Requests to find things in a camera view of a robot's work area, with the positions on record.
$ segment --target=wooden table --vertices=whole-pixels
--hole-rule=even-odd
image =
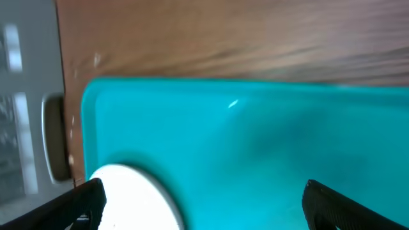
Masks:
[[[73,175],[99,75],[409,83],[407,0],[57,0]]]

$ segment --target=teal tray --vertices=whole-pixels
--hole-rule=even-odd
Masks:
[[[81,118],[86,178],[148,171],[187,229],[307,229],[307,179],[409,226],[407,89],[98,79]]]

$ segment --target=white round object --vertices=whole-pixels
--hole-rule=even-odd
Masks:
[[[146,173],[125,165],[105,165],[92,176],[104,184],[107,204],[99,230],[180,230],[176,206]]]

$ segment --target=white speck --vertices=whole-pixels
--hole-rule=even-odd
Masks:
[[[237,104],[238,100],[235,100],[234,102],[231,102],[229,105],[229,109],[232,108],[233,106],[235,106]]]
[[[70,156],[68,157],[68,163],[69,163],[70,165],[74,165],[74,157],[72,157],[72,155],[70,155]]]
[[[94,55],[94,68],[98,66],[101,61],[101,55],[99,53],[95,53]]]

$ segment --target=gray appliance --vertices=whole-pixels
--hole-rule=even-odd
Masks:
[[[0,225],[73,189],[53,0],[0,1]]]

